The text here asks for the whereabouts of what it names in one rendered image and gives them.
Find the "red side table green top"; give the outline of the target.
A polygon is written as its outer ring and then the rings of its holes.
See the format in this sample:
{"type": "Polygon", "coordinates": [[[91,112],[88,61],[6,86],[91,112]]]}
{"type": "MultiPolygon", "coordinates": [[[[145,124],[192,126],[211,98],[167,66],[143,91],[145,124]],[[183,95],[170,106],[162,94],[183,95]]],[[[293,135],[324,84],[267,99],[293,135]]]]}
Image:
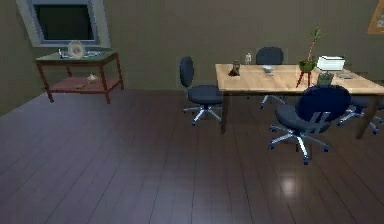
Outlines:
{"type": "Polygon", "coordinates": [[[69,57],[61,58],[59,53],[53,53],[37,58],[35,60],[35,64],[44,85],[45,92],[51,103],[54,102],[53,93],[77,93],[103,94],[105,96],[106,103],[110,104],[110,92],[117,86],[119,86],[122,90],[125,89],[119,54],[117,51],[103,51],[100,55],[82,59],[73,59],[69,57]],[[104,66],[112,61],[116,62],[118,76],[107,78],[104,66]],[[55,66],[64,67],[68,77],[53,86],[50,86],[43,68],[55,66]],[[75,77],[71,72],[73,67],[96,67],[99,75],[97,78],[90,78],[89,76],[75,77]]]}

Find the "green plant in red stand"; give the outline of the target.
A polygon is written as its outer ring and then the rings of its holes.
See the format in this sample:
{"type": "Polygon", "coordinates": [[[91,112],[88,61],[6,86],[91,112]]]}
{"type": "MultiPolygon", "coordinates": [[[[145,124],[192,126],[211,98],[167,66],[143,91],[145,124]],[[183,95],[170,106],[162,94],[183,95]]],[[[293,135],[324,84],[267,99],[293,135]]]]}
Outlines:
{"type": "Polygon", "coordinates": [[[296,86],[299,86],[301,84],[304,75],[307,75],[307,86],[310,86],[311,84],[311,72],[316,66],[316,61],[312,58],[312,52],[317,40],[321,36],[321,30],[319,26],[316,26],[315,30],[311,33],[311,35],[312,41],[308,51],[308,56],[306,59],[303,59],[299,62],[300,76],[297,80],[296,86]]]}

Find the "light wooden table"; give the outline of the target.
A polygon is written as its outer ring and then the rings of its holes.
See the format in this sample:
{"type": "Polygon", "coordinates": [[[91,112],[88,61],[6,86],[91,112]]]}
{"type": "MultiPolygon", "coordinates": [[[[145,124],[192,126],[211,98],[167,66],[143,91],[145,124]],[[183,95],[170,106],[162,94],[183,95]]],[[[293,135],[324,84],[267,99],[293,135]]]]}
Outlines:
{"type": "MultiPolygon", "coordinates": [[[[298,65],[277,65],[272,75],[266,75],[261,65],[241,65],[239,76],[229,76],[232,64],[216,64],[216,76],[218,88],[223,93],[221,133],[226,131],[228,106],[231,96],[248,95],[300,95],[308,88],[307,84],[301,83],[296,86],[300,76],[298,65]]],[[[351,74],[352,79],[341,79],[335,77],[333,85],[340,85],[346,88],[353,96],[368,96],[370,98],[368,107],[360,120],[357,129],[356,139],[361,139],[373,119],[378,105],[384,99],[384,87],[374,83],[349,70],[343,69],[343,74],[351,74]]]]}

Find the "white round plate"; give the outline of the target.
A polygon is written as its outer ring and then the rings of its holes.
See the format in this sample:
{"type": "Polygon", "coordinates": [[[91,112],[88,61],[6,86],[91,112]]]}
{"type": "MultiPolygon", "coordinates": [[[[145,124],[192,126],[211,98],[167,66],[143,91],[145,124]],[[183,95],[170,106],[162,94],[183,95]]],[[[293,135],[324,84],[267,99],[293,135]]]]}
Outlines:
{"type": "Polygon", "coordinates": [[[85,47],[82,42],[73,40],[68,44],[68,54],[74,59],[81,59],[85,56],[85,47]]]}

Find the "dark blue office chair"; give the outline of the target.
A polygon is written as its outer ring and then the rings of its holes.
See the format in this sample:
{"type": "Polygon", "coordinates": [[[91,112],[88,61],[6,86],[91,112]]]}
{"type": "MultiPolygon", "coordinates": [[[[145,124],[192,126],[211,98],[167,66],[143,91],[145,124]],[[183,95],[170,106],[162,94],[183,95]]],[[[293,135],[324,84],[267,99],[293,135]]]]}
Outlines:
{"type": "Polygon", "coordinates": [[[179,77],[181,85],[186,90],[187,99],[197,104],[197,107],[184,108],[183,113],[197,111],[197,115],[192,120],[192,125],[201,119],[204,114],[210,114],[219,123],[222,118],[215,112],[215,110],[222,110],[223,94],[217,85],[196,85],[193,86],[194,78],[194,63],[190,56],[184,56],[179,64],[179,77]]]}
{"type": "MultiPolygon", "coordinates": [[[[256,54],[257,65],[281,65],[283,63],[283,60],[284,60],[284,54],[282,49],[275,46],[263,47],[256,54]]],[[[265,95],[260,104],[260,108],[264,107],[266,101],[269,98],[274,98],[280,101],[281,103],[285,104],[284,96],[265,95]]]]}
{"type": "MultiPolygon", "coordinates": [[[[354,118],[354,117],[363,117],[364,110],[368,107],[369,104],[369,98],[364,96],[353,96],[351,98],[351,104],[354,109],[347,109],[346,113],[347,115],[341,118],[337,125],[341,126],[343,125],[347,120],[354,118]]],[[[378,106],[378,110],[384,110],[384,99],[381,101],[381,103],[378,106]]],[[[384,125],[384,118],[379,117],[377,115],[374,115],[373,119],[376,119],[379,121],[380,124],[384,125]]],[[[379,128],[374,124],[374,122],[371,120],[369,123],[369,126],[372,128],[372,133],[376,135],[379,132],[379,128]]]]}
{"type": "Polygon", "coordinates": [[[307,88],[298,98],[295,105],[282,104],[275,110],[275,116],[280,126],[271,125],[270,130],[285,131],[286,134],[269,142],[269,148],[283,140],[296,139],[296,147],[303,154],[303,163],[309,162],[309,151],[304,140],[310,140],[329,151],[329,145],[315,139],[314,135],[324,133],[331,122],[341,117],[351,103],[349,91],[339,85],[315,85],[307,88]]]}

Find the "dark brown statuette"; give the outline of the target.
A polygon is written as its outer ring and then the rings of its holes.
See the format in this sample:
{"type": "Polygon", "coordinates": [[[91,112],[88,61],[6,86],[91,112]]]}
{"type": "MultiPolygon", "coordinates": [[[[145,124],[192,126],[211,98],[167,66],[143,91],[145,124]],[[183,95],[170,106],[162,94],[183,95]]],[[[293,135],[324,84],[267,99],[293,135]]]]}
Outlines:
{"type": "Polygon", "coordinates": [[[235,77],[240,75],[240,62],[237,60],[234,60],[232,63],[232,69],[228,73],[229,76],[235,77]]]}

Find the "orange framed wall picture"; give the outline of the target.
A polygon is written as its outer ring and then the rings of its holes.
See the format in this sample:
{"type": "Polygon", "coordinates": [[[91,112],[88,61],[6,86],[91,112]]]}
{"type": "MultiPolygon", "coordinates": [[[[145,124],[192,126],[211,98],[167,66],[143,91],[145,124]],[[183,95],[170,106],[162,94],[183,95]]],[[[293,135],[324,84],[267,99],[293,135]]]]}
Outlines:
{"type": "Polygon", "coordinates": [[[367,33],[384,34],[384,0],[378,0],[367,33]]]}

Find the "grey framed window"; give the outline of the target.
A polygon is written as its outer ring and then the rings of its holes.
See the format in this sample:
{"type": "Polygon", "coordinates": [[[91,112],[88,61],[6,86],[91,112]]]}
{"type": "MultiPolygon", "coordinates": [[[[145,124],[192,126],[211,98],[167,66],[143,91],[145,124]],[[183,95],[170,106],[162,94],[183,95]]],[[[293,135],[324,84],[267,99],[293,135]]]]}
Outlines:
{"type": "Polygon", "coordinates": [[[104,0],[16,0],[33,47],[110,48],[104,0]]]}

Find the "grey green mug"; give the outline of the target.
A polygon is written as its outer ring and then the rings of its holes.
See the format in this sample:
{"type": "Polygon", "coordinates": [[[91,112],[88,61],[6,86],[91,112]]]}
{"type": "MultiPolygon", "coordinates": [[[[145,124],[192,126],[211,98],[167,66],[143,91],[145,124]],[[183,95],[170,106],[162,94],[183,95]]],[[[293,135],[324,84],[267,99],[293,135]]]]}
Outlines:
{"type": "Polygon", "coordinates": [[[332,83],[334,75],[329,72],[320,73],[317,79],[317,85],[329,86],[332,83]]]}

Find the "white box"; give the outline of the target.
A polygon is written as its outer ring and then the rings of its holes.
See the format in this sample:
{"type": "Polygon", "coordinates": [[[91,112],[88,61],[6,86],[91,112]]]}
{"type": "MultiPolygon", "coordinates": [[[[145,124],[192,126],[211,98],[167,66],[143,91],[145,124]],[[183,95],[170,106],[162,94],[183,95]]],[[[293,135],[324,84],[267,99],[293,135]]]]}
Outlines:
{"type": "Polygon", "coordinates": [[[320,56],[317,67],[322,71],[341,71],[344,67],[345,59],[340,56],[320,56]]]}

